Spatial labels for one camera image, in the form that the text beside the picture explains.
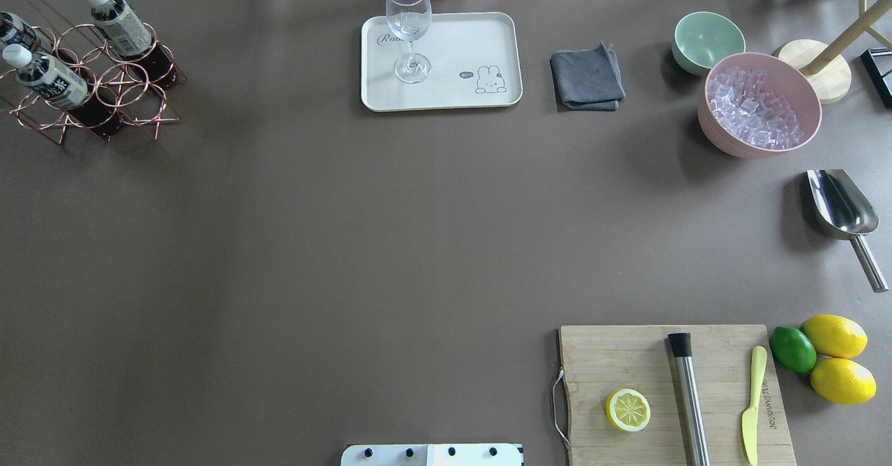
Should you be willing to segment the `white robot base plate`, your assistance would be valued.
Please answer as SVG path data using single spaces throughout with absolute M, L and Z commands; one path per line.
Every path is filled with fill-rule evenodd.
M 354 444 L 341 465 L 523 465 L 521 444 Z

